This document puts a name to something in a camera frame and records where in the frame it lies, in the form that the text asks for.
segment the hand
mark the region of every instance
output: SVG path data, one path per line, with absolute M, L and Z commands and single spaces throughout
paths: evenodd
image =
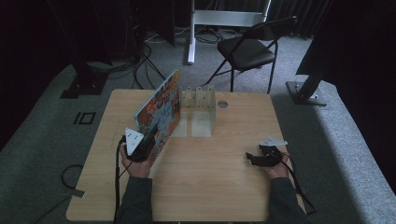
M 148 178 L 149 177 L 149 170 L 151 168 L 151 165 L 153 163 L 153 160 L 150 158 L 152 157 L 151 154 L 153 154 L 154 150 L 151 151 L 150 155 L 148 156 L 148 160 L 142 161 L 142 162 L 132 162 L 128 160 L 125 154 L 125 144 L 122 144 L 120 146 L 120 153 L 122 156 L 122 165 L 127 168 L 128 166 L 128 174 L 134 177 L 141 177 L 141 178 Z
M 289 159 L 289 154 L 284 154 L 282 154 L 282 161 L 287 163 Z M 279 162 L 274 167 L 263 167 L 262 169 L 270 176 L 270 179 L 278 177 L 289 177 L 289 169 L 282 162 Z

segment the black folding chair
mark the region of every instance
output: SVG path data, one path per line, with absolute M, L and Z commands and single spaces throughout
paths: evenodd
M 269 94 L 276 64 L 277 40 L 284 35 L 290 35 L 296 22 L 296 17 L 289 17 L 278 21 L 260 22 L 248 28 L 242 36 L 220 41 L 218 43 L 218 51 L 224 57 L 224 61 L 206 84 L 209 84 L 213 77 L 231 71 L 231 91 L 233 91 L 234 70 L 245 72 L 252 68 L 272 63 L 267 91 Z M 268 46 L 265 46 L 261 40 L 272 42 Z M 275 45 L 274 52 L 270 50 L 273 45 Z M 226 62 L 231 65 L 231 70 L 219 73 L 219 70 Z

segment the wooden table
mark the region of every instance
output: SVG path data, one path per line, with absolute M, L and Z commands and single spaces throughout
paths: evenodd
M 77 189 L 85 191 L 85 196 L 73 197 L 66 213 L 69 220 L 113 219 L 117 144 L 125 127 L 135 128 L 134 113 L 152 93 L 112 92 L 78 181 Z M 269 178 L 250 165 L 245 152 L 260 155 L 260 141 L 283 139 L 271 98 L 258 93 L 216 92 L 216 100 L 226 101 L 228 107 L 217 108 L 213 136 L 194 138 L 189 133 L 184 138 L 170 138 L 151 168 L 155 221 L 268 218 Z M 121 196 L 127 178 L 124 175 L 120 180 Z

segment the handheld controller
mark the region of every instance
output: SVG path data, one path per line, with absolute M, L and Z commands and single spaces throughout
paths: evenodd
M 128 160 L 136 162 L 145 161 L 155 146 L 155 134 L 157 132 L 158 126 L 155 125 L 148 136 L 144 138 L 142 133 L 138 133 L 128 128 L 125 129 L 125 154 Z
M 252 165 L 274 167 L 282 161 L 282 153 L 276 146 L 286 145 L 288 142 L 279 141 L 270 138 L 268 141 L 261 142 L 259 149 L 262 152 L 262 157 L 255 157 L 250 153 L 246 153 L 247 159 L 250 160 Z

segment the cable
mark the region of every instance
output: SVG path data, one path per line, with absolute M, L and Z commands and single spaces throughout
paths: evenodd
M 214 5 L 214 8 L 213 9 L 211 9 L 211 10 L 216 10 L 217 8 L 218 8 L 218 3 L 219 3 L 219 0 L 212 0 L 210 3 L 209 3 L 209 5 L 205 8 L 205 10 L 208 10 L 211 6 L 212 6 L 212 4 L 213 4 L 213 2 L 215 2 L 216 1 L 216 4 Z M 183 29 L 181 32 L 179 32 L 179 33 L 176 33 L 175 34 L 175 36 L 178 36 L 178 35 L 180 35 L 180 36 L 185 36 L 185 37 L 190 37 L 190 35 L 182 35 L 185 31 L 187 31 L 189 28 L 191 28 L 191 26 L 188 26 L 188 27 L 186 27 L 186 28 L 181 28 L 181 29 Z M 199 30 L 199 31 L 197 31 L 197 32 L 195 32 L 196 34 L 199 34 L 202 30 L 204 30 L 206 28 L 206 26 L 204 26 L 204 28 L 202 28 L 201 30 Z M 147 38 L 146 40 L 145 40 L 145 42 L 147 42 L 147 43 L 151 43 L 151 44 L 160 44 L 160 43 L 164 43 L 164 42 L 166 42 L 166 40 L 162 40 L 162 41 L 150 41 L 152 38 L 155 38 L 155 37 L 157 37 L 157 36 L 159 36 L 159 35 L 153 35 L 153 36 L 151 36 L 151 37 L 149 37 L 149 38 Z
M 149 65 L 150 65 L 150 66 L 154 69 L 154 71 L 155 71 L 157 74 L 159 74 L 163 79 L 166 79 L 166 77 L 161 73 L 161 71 L 157 68 L 157 66 L 155 66 L 154 62 L 152 62 L 152 61 L 149 59 L 149 56 L 151 55 L 151 52 L 152 52 L 151 47 L 150 47 L 149 45 L 147 45 L 146 43 L 144 43 L 144 46 L 148 49 L 148 55 L 146 55 L 143 51 L 141 52 L 142 56 L 144 56 L 144 57 L 143 57 L 143 60 L 137 65 L 137 67 L 136 67 L 135 70 L 134 70 L 134 82 L 132 83 L 132 89 L 134 89 L 134 84 L 137 83 L 137 85 L 140 87 L 140 89 L 143 90 L 143 86 L 140 84 L 139 80 L 137 79 L 137 72 L 138 72 L 138 69 L 140 68 L 140 66 L 141 66 L 142 64 L 144 64 L 144 65 L 145 65 L 145 68 L 146 68 L 145 74 L 146 74 L 146 77 L 147 77 L 147 79 L 148 79 L 148 82 L 149 82 L 149 84 L 151 85 L 151 88 L 155 90 L 156 87 L 153 85 L 153 83 L 151 82 L 151 79 L 149 78 L 149 70 L 148 70 L 148 67 L 147 67 L 147 62 L 149 62 Z
M 289 157 L 289 160 L 290 160 L 290 163 L 291 163 L 291 168 L 293 169 L 293 172 L 296 174 L 296 166 L 295 166 L 295 163 L 294 163 L 294 159 L 290 155 L 288 155 L 288 154 L 286 154 L 284 152 L 281 152 L 281 154 Z
M 123 135 L 117 145 L 116 150 L 116 174 L 114 178 L 115 186 L 116 186 L 116 211 L 114 212 L 114 223 L 117 223 L 117 211 L 120 208 L 120 147 L 121 144 L 126 142 L 126 136 Z
M 286 168 L 288 168 L 288 170 L 289 170 L 289 172 L 290 172 L 290 174 L 291 174 L 291 177 L 293 177 L 294 186 L 296 187 L 297 193 L 300 194 L 300 196 L 303 198 L 303 200 L 304 200 L 306 203 L 308 203 L 308 205 L 312 208 L 312 211 L 311 211 L 311 212 L 307 212 L 306 214 L 307 214 L 308 216 L 310 216 L 310 215 L 312 215 L 312 214 L 315 214 L 318 210 L 316 209 L 316 207 L 315 207 L 315 206 L 306 198 L 306 196 L 304 195 L 303 191 L 301 190 L 300 184 L 299 184 L 299 182 L 298 182 L 298 180 L 297 180 L 297 176 L 295 175 L 294 171 L 291 170 L 291 168 L 290 168 L 285 162 L 283 162 L 282 160 L 280 160 L 279 158 L 277 158 L 271 151 L 268 151 L 268 153 L 269 153 L 271 156 L 273 156 L 275 159 L 277 159 L 279 162 L 282 162 L 282 164 L 283 164 L 284 166 L 286 166 Z
M 124 171 L 122 171 L 122 173 L 119 175 L 119 178 L 120 177 L 122 177 L 122 175 L 125 173 L 125 171 L 127 171 L 128 170 L 128 168 L 130 167 L 132 165 L 132 162 L 131 163 L 129 163 L 129 165 L 125 168 L 125 170 Z
M 67 187 L 68 189 L 75 189 L 76 186 L 70 186 L 70 185 L 66 184 L 66 181 L 64 181 L 64 174 L 65 174 L 69 169 L 74 168 L 74 167 L 80 167 L 81 169 L 83 168 L 83 166 L 82 166 L 82 165 L 79 165 L 79 164 L 69 165 L 69 166 L 67 166 L 66 168 L 64 168 L 64 169 L 62 170 L 62 173 L 61 173 L 61 181 L 62 181 L 62 184 L 63 184 L 65 187 Z M 66 202 L 67 199 L 69 199 L 70 197 L 71 197 L 70 195 L 67 195 L 66 197 L 64 197 L 60 202 L 58 202 L 57 204 L 55 204 L 54 206 L 52 206 L 50 210 L 48 210 L 46 213 L 44 213 L 44 215 L 42 215 L 41 217 L 39 217 L 39 218 L 34 222 L 34 224 L 38 223 L 41 219 L 43 219 L 43 218 L 46 217 L 49 213 L 51 213 L 53 210 L 55 210 L 56 208 L 58 208 L 62 203 Z
M 62 174 L 61 174 L 62 184 L 64 184 L 64 186 L 67 187 L 68 189 L 75 189 L 76 186 L 70 186 L 70 185 L 66 184 L 66 181 L 64 181 L 64 174 L 65 174 L 70 168 L 74 168 L 74 167 L 79 167 L 79 168 L 81 168 L 81 169 L 83 168 L 83 166 L 82 166 L 82 165 L 79 165 L 79 164 L 69 165 L 69 166 L 67 166 L 66 168 L 64 168 L 64 170 L 62 171 Z
M 88 65 L 92 71 L 95 72 L 104 72 L 104 73 L 114 73 L 114 72 L 123 72 L 127 71 L 131 68 L 134 68 L 136 66 L 136 61 L 134 58 L 128 59 L 128 62 L 119 66 L 112 66 L 109 68 L 100 68 L 96 67 L 94 65 Z
M 131 74 L 132 72 L 133 72 L 133 70 L 131 69 L 131 71 L 128 71 L 128 72 L 126 72 L 125 74 L 120 75 L 119 77 L 110 77 L 110 78 L 108 78 L 107 80 L 115 80 L 115 79 L 119 79 L 119 78 L 122 78 L 122 77 L 126 77 L 126 76 L 128 76 L 129 74 Z
M 34 222 L 34 224 L 38 223 L 41 219 L 43 219 L 44 217 L 46 217 L 49 213 L 51 213 L 53 210 L 55 210 L 57 207 L 59 207 L 59 205 L 61 205 L 62 203 L 66 202 L 66 200 L 69 198 L 70 196 L 66 196 L 64 197 L 59 203 L 55 204 L 53 207 L 51 207 L 51 209 L 49 211 L 47 211 L 43 216 L 41 216 L 38 220 L 36 220 Z
M 205 39 L 205 38 L 202 38 L 202 37 L 199 37 L 199 36 L 196 36 L 195 38 L 198 41 L 206 43 L 206 44 L 217 44 L 221 40 L 224 40 L 224 37 L 222 36 L 222 34 L 220 34 L 218 32 L 214 32 L 212 30 L 206 30 L 206 31 L 208 32 L 209 35 L 213 35 L 216 38 L 216 40 L 208 40 L 208 39 Z

